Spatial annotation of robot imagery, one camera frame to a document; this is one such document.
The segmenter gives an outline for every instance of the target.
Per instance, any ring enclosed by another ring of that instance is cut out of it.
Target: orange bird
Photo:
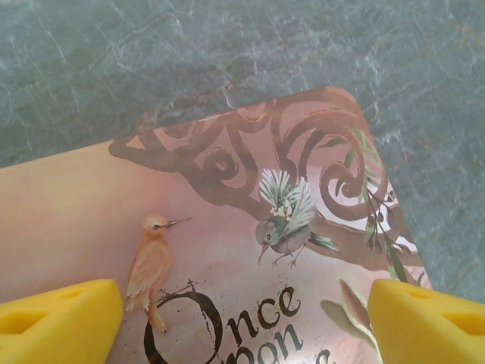
[[[172,266],[172,251],[165,234],[168,228],[186,220],[189,219],[168,221],[158,214],[148,216],[143,222],[142,241],[128,278],[126,310],[144,309],[152,327],[163,333],[167,332],[167,326],[157,313],[155,294]]]

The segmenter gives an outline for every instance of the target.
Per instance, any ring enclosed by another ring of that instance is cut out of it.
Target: bird perched on branch
[[[317,200],[312,196],[305,178],[301,177],[299,183],[293,186],[289,182],[288,172],[263,170],[259,193],[271,205],[272,216],[256,227],[256,240],[261,245],[258,264],[268,248],[281,254],[273,266],[284,256],[293,256],[299,249],[294,260],[289,263],[290,268],[296,265],[307,243],[331,252],[340,252],[335,242],[329,237],[313,233],[308,225],[315,217]]]
[[[172,252],[165,234],[182,221],[168,221],[161,215],[148,216],[142,225],[142,241],[130,269],[126,310],[144,309],[152,327],[166,332],[167,327],[157,313],[156,293],[161,289],[172,266]]]

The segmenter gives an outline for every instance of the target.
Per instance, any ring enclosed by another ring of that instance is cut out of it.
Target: bird leg
[[[149,309],[145,312],[149,318],[150,325],[152,325],[156,331],[161,332],[162,334],[167,332],[167,326],[157,312],[157,301],[155,299],[155,292],[153,291],[150,292]]]
[[[277,266],[277,263],[278,263],[278,260],[280,260],[281,258],[284,258],[285,256],[289,256],[290,254],[283,254],[280,258],[276,259],[274,262],[271,263],[271,265],[273,267],[276,267]]]
[[[296,267],[296,260],[298,259],[300,253],[302,252],[303,248],[306,246],[306,244],[303,244],[302,248],[298,251],[298,254],[296,254],[296,257],[294,258],[294,260],[292,260],[290,263],[289,263],[289,268],[293,268],[293,267]]]

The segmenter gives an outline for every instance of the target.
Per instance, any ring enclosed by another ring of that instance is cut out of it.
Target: pink book cover
[[[0,302],[115,279],[108,364],[379,363],[373,281],[430,286],[338,87],[4,168],[0,196]]]

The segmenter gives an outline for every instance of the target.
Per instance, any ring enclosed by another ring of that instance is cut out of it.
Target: grey countertop
[[[480,0],[0,0],[0,166],[342,86],[434,287],[485,303],[483,19]]]

